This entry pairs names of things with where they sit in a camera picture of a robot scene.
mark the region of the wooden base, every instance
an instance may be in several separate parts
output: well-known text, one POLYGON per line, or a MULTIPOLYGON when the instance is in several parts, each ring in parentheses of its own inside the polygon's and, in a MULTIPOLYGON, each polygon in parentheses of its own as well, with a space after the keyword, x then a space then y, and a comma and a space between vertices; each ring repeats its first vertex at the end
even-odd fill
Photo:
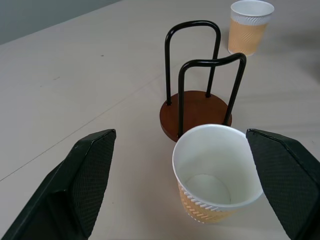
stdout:
MULTIPOLYGON (((203 124, 222 124, 227 111, 227 104, 219 97, 206 97, 204 91, 184 92, 183 132, 203 124)), ((178 141, 178 94, 171 97, 172 104, 167 102, 160 110, 160 123, 164 133, 173 141, 178 141)))

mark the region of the white paper cup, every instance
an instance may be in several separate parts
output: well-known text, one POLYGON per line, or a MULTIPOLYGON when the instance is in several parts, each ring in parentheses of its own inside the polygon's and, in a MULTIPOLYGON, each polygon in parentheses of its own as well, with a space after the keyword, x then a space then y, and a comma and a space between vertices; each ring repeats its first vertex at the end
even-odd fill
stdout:
POLYGON ((250 56, 256 52, 275 7, 265 1, 241 0, 231 5, 228 51, 250 56))
POLYGON ((229 126, 187 131, 174 147, 172 165, 182 204, 201 223, 217 223, 263 192, 246 135, 229 126))

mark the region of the beige table surface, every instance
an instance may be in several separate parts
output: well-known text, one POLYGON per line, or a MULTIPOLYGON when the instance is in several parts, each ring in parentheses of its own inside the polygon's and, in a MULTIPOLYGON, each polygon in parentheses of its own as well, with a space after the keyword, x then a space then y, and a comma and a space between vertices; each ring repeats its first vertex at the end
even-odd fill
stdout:
MULTIPOLYGON (((0 46, 0 237, 46 174, 80 138, 115 128, 109 183, 91 240, 287 240, 263 196, 216 225, 183 210, 162 131, 164 40, 174 25, 211 20, 228 56, 232 0, 123 0, 0 46)), ((282 0, 248 58, 232 126, 299 140, 320 159, 320 2, 282 0)), ((171 42, 172 93, 188 60, 209 59, 210 28, 171 42)), ((212 93, 228 101, 237 63, 216 69, 212 93)), ((186 90, 206 89, 193 68, 186 90)))

